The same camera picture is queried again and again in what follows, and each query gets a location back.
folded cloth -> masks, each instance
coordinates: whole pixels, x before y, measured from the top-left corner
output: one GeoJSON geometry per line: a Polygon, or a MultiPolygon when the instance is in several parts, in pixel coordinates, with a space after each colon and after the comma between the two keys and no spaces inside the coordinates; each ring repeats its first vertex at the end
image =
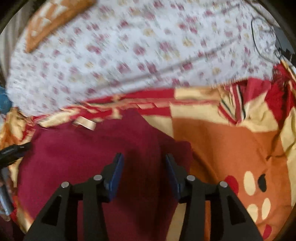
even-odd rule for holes
{"type": "MultiPolygon", "coordinates": [[[[71,122],[50,129],[36,128],[32,149],[18,175],[18,198],[36,218],[63,181],[81,183],[99,174],[116,153],[125,158],[117,197],[103,204],[110,241],[165,240],[176,208],[163,157],[172,153],[188,170],[188,142],[176,142],[150,126],[136,111],[121,120],[97,123],[94,131],[71,122]]],[[[78,240],[83,240],[78,214],[78,240]]]]}

orange and white cloth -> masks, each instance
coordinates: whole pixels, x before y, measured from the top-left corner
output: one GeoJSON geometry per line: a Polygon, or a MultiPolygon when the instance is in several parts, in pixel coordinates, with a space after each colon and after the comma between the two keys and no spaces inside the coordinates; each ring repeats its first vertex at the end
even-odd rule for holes
{"type": "MultiPolygon", "coordinates": [[[[191,174],[208,183],[225,180],[264,240],[270,241],[296,202],[295,90],[294,80],[278,65],[273,82],[249,78],[225,87],[116,95],[68,106],[49,116],[20,119],[27,121],[25,128],[17,122],[9,128],[26,142],[37,123],[49,128],[80,116],[101,122],[120,119],[123,110],[134,108],[150,125],[177,141],[190,142],[191,174]]],[[[15,184],[19,162],[10,167],[15,184]]],[[[178,206],[168,241],[178,240],[184,211],[183,205],[178,206]]],[[[24,218],[24,213],[19,211],[18,217],[27,230],[32,220],[24,218]]]]}

bedsheet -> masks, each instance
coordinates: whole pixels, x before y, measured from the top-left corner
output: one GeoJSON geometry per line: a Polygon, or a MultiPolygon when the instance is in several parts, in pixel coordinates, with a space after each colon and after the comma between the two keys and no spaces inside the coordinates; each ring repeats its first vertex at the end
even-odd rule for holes
{"type": "Polygon", "coordinates": [[[275,36],[246,2],[101,0],[31,54],[23,33],[7,92],[27,115],[145,88],[215,86],[272,76],[275,36]]]}
{"type": "MultiPolygon", "coordinates": [[[[139,91],[89,100],[40,117],[25,118],[12,109],[1,136],[4,132],[14,138],[4,143],[25,143],[37,123],[50,128],[79,116],[102,122],[121,119],[124,110],[136,109],[153,127],[177,141],[190,142],[194,153],[190,173],[208,183],[225,180],[264,240],[270,241],[296,202],[295,89],[284,66],[277,65],[272,82],[249,78],[217,88],[139,91]]],[[[10,166],[15,185],[21,161],[10,166]]],[[[18,221],[28,230],[33,219],[20,202],[17,205],[18,221]]],[[[183,205],[177,207],[167,240],[178,240],[184,211],[183,205]]]]}

red dot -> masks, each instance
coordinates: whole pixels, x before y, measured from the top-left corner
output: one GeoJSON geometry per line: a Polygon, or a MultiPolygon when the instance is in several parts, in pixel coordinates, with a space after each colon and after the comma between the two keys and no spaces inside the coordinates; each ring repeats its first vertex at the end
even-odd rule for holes
{"type": "Polygon", "coordinates": [[[234,176],[227,176],[224,181],[228,183],[229,187],[236,195],[239,193],[239,183],[234,176]]]}
{"type": "Polygon", "coordinates": [[[263,233],[263,235],[262,235],[262,238],[263,238],[264,240],[267,239],[267,238],[270,236],[271,231],[272,231],[271,226],[267,224],[267,225],[265,226],[265,230],[264,230],[264,233],[263,233]]]}

silver metal object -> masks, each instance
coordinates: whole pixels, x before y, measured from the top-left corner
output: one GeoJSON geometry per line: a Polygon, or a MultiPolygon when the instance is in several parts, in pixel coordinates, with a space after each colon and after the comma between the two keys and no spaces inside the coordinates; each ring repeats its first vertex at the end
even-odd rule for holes
{"type": "Polygon", "coordinates": [[[226,188],[228,186],[227,182],[220,182],[220,186],[223,187],[223,188],[226,188]]]}
{"type": "Polygon", "coordinates": [[[102,180],[102,179],[103,179],[102,175],[95,175],[95,176],[94,176],[94,180],[95,180],[95,181],[100,181],[100,180],[102,180]]]}
{"type": "Polygon", "coordinates": [[[190,182],[193,182],[195,180],[195,176],[193,175],[188,175],[187,176],[187,180],[190,181],[190,182]]]}
{"type": "Polygon", "coordinates": [[[68,183],[68,182],[63,182],[63,183],[61,184],[61,187],[62,187],[62,188],[67,188],[67,187],[69,187],[69,183],[68,183]]]}

